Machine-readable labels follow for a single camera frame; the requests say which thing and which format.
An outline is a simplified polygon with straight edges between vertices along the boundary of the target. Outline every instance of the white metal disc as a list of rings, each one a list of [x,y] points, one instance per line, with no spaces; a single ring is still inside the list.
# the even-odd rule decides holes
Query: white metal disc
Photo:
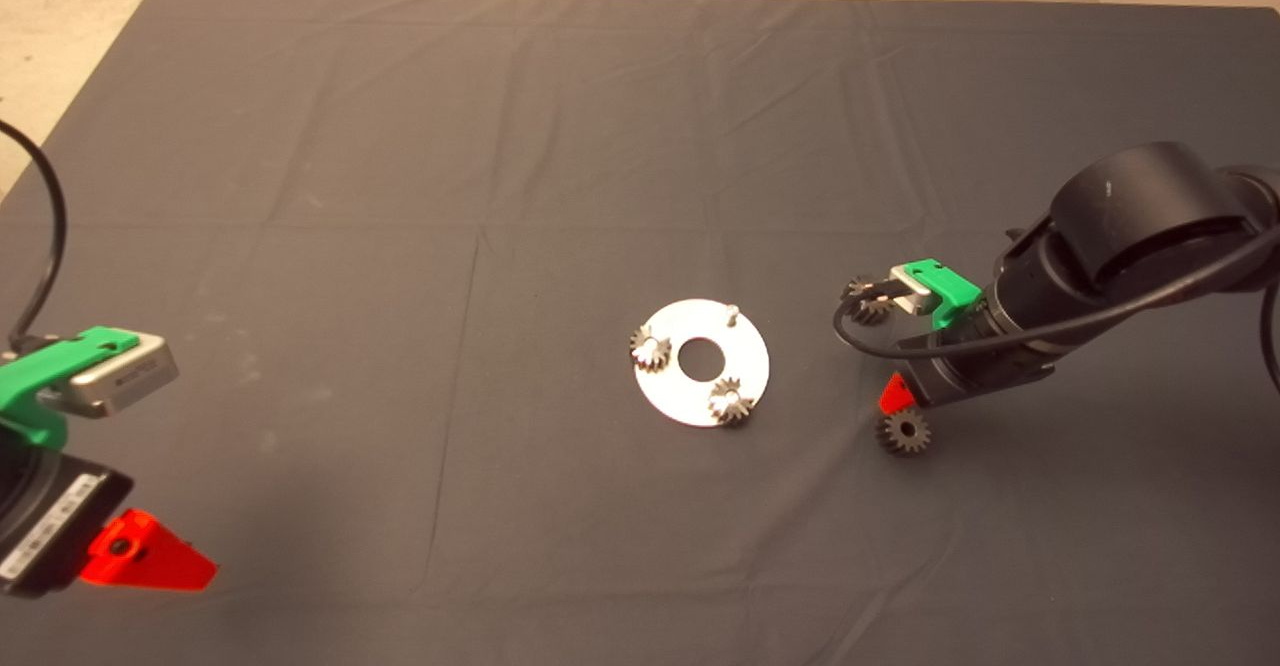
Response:
[[[709,402],[712,387],[719,379],[737,379],[739,396],[760,402],[769,383],[769,350],[755,324],[736,306],[707,298],[676,301],[659,309],[645,325],[653,338],[671,339],[671,359],[659,371],[635,369],[636,383],[668,418],[690,426],[721,425]],[[689,378],[680,366],[680,348],[696,338],[710,341],[724,355],[724,369],[709,382]]]

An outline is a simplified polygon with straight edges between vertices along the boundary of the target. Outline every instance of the red bracket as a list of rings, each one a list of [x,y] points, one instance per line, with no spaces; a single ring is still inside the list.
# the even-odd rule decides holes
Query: red bracket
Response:
[[[81,579],[104,587],[204,590],[218,573],[218,565],[136,508],[108,524],[88,555]]]
[[[915,406],[915,396],[906,387],[902,374],[895,373],[881,393],[881,414],[888,416],[909,406]]]

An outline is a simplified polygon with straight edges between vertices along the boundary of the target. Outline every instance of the table surface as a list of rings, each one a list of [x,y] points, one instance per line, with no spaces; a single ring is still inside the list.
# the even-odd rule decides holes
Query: table surface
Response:
[[[5,661],[1275,663],[1256,297],[940,409],[916,461],[828,320],[855,273],[986,279],[1125,146],[1280,161],[1276,63],[1263,10],[146,0],[49,141],[38,325],[172,341],[68,451],[221,571],[0,603]],[[0,313],[46,211],[0,210]],[[636,388],[627,333],[689,297],[768,342],[741,430]]]

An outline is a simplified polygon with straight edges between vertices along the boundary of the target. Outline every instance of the gear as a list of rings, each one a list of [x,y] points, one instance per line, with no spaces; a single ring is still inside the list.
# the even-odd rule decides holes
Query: gear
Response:
[[[631,334],[631,362],[637,369],[654,373],[667,368],[671,361],[671,339],[657,338],[648,325]]]
[[[707,407],[712,410],[712,416],[721,424],[737,423],[751,414],[755,400],[742,398],[737,393],[740,388],[742,388],[742,383],[737,379],[721,379],[712,387]]]
[[[928,421],[919,409],[902,409],[890,414],[876,426],[876,438],[892,456],[919,456],[929,447]]]
[[[845,293],[841,296],[841,300],[849,298],[850,296],[858,296],[872,286],[874,286],[874,279],[869,277],[856,277],[854,280],[849,282],[849,286],[845,287]],[[864,327],[876,327],[883,324],[893,309],[893,300],[887,296],[881,296],[870,301],[860,301],[858,304],[858,310],[849,316],[855,323]]]

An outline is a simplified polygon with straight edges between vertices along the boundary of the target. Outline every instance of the green 3d-printed part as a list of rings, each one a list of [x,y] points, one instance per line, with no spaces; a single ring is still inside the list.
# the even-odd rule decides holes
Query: green 3d-printed part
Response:
[[[67,418],[41,406],[36,393],[137,343],[137,334],[93,327],[0,366],[0,425],[20,433],[32,444],[61,448],[67,444]]]
[[[910,261],[902,266],[908,274],[922,286],[932,291],[940,300],[938,307],[933,310],[933,329],[945,329],[951,325],[956,315],[982,296],[982,289],[969,279],[947,269],[937,259],[922,259]]]

